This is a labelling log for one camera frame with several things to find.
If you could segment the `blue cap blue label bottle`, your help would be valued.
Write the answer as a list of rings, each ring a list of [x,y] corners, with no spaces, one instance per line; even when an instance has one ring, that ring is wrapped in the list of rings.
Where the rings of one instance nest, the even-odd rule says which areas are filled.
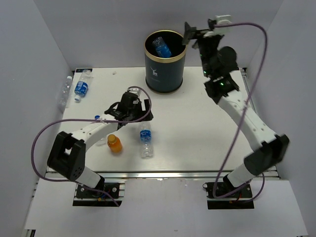
[[[169,47],[162,37],[157,37],[155,40],[153,40],[152,45],[160,58],[170,58],[172,56]]]

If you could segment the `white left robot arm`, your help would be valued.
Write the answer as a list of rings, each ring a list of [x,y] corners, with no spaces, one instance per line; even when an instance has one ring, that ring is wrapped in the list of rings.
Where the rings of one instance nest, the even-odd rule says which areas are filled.
[[[86,152],[101,138],[128,123],[151,121],[151,105],[150,98],[142,102],[139,93],[129,89],[99,119],[77,131],[58,133],[47,160],[48,167],[67,180],[86,186],[93,197],[101,196],[104,192],[104,178],[85,165]]]

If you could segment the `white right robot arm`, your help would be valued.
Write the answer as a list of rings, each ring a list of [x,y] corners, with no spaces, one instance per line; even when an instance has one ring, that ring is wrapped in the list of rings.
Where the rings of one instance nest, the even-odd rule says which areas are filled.
[[[198,30],[185,23],[182,40],[183,45],[195,40],[192,47],[199,50],[203,74],[209,79],[204,84],[206,93],[237,125],[218,172],[222,173],[240,133],[252,149],[239,167],[223,177],[225,194],[220,198],[236,196],[253,178],[264,175],[266,170],[282,162],[289,145],[285,134],[277,135],[248,106],[250,99],[243,100],[240,88],[231,76],[231,72],[238,70],[237,53],[229,46],[219,48],[218,45],[228,27],[232,26],[230,20],[209,19],[208,29]]]

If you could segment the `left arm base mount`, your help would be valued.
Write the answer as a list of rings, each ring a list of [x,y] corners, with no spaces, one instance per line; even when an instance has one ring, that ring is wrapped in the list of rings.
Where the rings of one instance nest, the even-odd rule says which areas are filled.
[[[119,207],[122,203],[125,183],[105,183],[103,192],[95,192],[83,185],[77,185],[73,206],[80,207]]]

